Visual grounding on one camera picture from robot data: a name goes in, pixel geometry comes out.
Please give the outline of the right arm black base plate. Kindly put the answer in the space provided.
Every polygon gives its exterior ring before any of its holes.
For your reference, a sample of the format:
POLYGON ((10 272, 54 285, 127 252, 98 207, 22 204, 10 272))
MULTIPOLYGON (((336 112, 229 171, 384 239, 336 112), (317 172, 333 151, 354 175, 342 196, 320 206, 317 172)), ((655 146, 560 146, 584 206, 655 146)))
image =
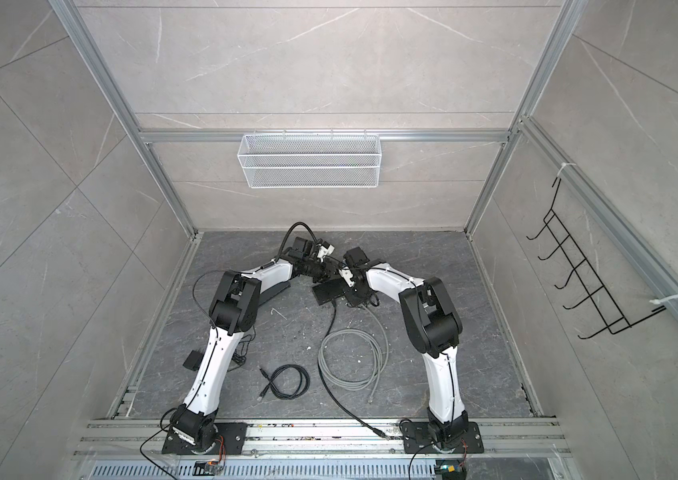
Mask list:
POLYGON ((402 419, 399 428, 407 454, 483 454, 485 452, 478 424, 458 420, 456 426, 437 421, 402 419))

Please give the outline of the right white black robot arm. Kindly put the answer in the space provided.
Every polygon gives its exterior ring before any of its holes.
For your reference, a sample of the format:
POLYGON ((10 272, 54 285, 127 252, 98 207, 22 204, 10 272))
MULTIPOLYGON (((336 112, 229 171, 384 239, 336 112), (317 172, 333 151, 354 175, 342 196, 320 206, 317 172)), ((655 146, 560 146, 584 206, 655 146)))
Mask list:
POLYGON ((469 416, 457 373, 463 325, 444 282, 408 275, 359 248, 343 256, 345 291, 365 301, 381 293, 398 302, 408 338, 422 355, 429 388, 428 431, 440 449, 454 447, 467 433, 469 416))

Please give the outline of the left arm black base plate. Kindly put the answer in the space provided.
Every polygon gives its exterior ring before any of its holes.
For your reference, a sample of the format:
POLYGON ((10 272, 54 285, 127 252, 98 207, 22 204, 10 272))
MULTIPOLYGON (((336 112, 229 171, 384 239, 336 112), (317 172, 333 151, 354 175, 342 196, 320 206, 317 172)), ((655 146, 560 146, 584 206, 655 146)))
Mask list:
POLYGON ((170 427, 161 453, 175 455, 240 455, 246 438, 248 424, 244 422, 215 423, 199 444, 188 442, 189 437, 170 427))

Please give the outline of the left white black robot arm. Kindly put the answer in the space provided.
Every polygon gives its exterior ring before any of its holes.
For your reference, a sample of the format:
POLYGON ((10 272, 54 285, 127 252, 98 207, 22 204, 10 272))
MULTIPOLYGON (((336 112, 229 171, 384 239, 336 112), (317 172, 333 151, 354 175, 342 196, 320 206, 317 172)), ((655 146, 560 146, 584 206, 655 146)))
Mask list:
POLYGON ((249 270, 226 270, 208 308, 209 338, 203 352, 194 350, 186 366, 196 371, 193 384, 171 413, 169 433, 194 453, 206 453, 219 442, 214 425, 222 386, 233 354, 254 327, 258 309, 301 275, 323 280, 336 271, 334 246, 313 233, 281 245, 275 257, 249 270))

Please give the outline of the black power adapter with cable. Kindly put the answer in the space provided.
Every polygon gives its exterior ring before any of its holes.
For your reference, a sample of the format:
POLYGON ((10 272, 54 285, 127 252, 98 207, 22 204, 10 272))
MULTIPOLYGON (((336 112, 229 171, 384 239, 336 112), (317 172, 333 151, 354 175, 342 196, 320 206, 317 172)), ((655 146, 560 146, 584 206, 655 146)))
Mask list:
MULTIPOLYGON (((372 267, 378 265, 380 263, 379 260, 371 261, 360 247, 355 247, 344 254, 343 263, 343 267, 349 267, 351 269, 355 282, 365 282, 371 288, 369 280, 367 279, 367 272, 372 267)), ((379 305, 379 298, 376 291, 374 297, 369 301, 369 303, 361 306, 368 305, 379 305)))

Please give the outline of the ribbed black network switch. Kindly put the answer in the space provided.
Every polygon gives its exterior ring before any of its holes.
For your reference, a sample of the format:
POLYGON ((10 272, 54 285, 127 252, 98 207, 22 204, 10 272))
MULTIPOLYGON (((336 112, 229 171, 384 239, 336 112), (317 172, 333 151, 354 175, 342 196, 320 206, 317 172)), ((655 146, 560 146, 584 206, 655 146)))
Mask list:
POLYGON ((318 305, 331 303, 345 295, 346 281, 339 277, 312 286, 312 293, 318 305))

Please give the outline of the dark grey network switch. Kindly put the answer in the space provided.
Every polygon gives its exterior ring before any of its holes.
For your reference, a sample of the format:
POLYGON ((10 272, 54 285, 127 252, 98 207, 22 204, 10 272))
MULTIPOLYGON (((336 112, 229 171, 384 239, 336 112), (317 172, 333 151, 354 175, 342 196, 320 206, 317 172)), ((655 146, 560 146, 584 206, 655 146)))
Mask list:
POLYGON ((291 286, 289 281, 279 282, 270 288, 263 290, 259 296, 259 306, 265 305, 270 300, 274 299, 278 295, 282 294, 291 286))

